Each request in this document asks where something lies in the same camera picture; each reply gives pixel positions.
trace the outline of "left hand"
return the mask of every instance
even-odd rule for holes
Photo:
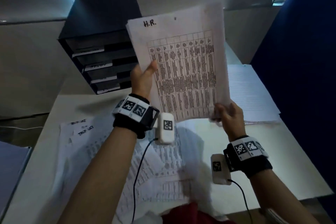
[[[140,65],[137,64],[131,72],[132,93],[142,96],[149,101],[149,93],[152,88],[152,75],[158,68],[156,60],[153,60],[147,69],[142,73]]]

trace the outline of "cable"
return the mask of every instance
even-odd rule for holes
[[[33,129],[33,128],[17,128],[17,127],[7,127],[7,126],[0,126],[0,128],[16,128],[16,129],[21,129],[21,130]]]
[[[244,194],[243,189],[242,189],[241,186],[239,186],[239,184],[236,183],[235,181],[233,181],[233,180],[231,180],[231,179],[228,179],[228,181],[229,181],[229,182],[233,182],[234,184],[236,184],[236,185],[240,188],[241,192],[243,193],[243,197],[244,197],[244,201],[245,201],[246,209],[247,209],[247,212],[248,212],[249,215],[250,215],[251,224],[253,224],[252,215],[251,215],[251,213],[250,213],[249,208],[247,207],[247,202],[246,202],[246,198],[245,198],[245,194]]]
[[[134,215],[135,215],[135,184],[137,183],[137,179],[138,179],[138,175],[139,175],[139,172],[140,172],[140,167],[141,167],[141,164],[142,164],[142,161],[144,160],[144,157],[145,157],[145,153],[148,149],[148,147],[151,145],[152,142],[158,140],[158,138],[154,138],[152,141],[150,141],[145,149],[145,151],[143,152],[143,155],[141,157],[141,160],[140,160],[140,164],[139,164],[139,167],[138,167],[138,172],[136,173],[136,177],[135,177],[135,181],[134,181],[134,185],[133,185],[133,200],[134,200],[134,208],[133,208],[133,217],[132,217],[132,222],[134,221]]]

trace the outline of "table grid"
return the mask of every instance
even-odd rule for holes
[[[150,41],[148,53],[158,63],[154,77],[163,112],[176,120],[208,117],[216,97],[212,31]]]

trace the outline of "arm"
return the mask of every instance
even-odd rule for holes
[[[216,104],[216,111],[230,142],[246,135],[243,110],[236,103],[229,108]],[[263,209],[273,209],[290,224],[318,224],[271,169],[253,175],[250,182]]]
[[[131,73],[132,93],[149,98],[157,63]],[[85,170],[58,224],[112,222],[131,164],[137,135],[115,127]]]

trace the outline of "black cable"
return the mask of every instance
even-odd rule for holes
[[[148,149],[148,147],[151,145],[152,142],[158,140],[158,138],[154,138],[152,141],[150,141],[145,149],[145,151],[143,152],[143,155],[141,157],[141,160],[140,160],[140,164],[139,164],[139,167],[138,167],[138,172],[136,173],[136,177],[135,177],[135,181],[134,181],[134,185],[133,185],[133,200],[134,200],[134,208],[133,208],[133,218],[132,218],[132,222],[134,221],[134,215],[135,215],[135,185],[137,183],[137,179],[138,179],[138,175],[139,175],[139,172],[140,172],[140,167],[141,167],[141,164],[142,164],[142,161],[144,160],[144,157],[145,157],[145,153]]]
[[[242,189],[241,186],[239,186],[239,184],[236,183],[235,181],[233,181],[233,180],[231,180],[231,179],[228,179],[228,181],[229,181],[229,182],[233,182],[234,184],[236,184],[236,185],[240,188],[241,192],[243,193],[243,197],[244,197],[244,201],[245,201],[246,209],[247,209],[247,212],[248,212],[249,215],[250,215],[251,224],[253,224],[252,215],[251,215],[251,213],[250,213],[249,208],[247,207],[247,202],[246,202],[246,198],[245,198],[245,194],[244,194],[243,189]]]

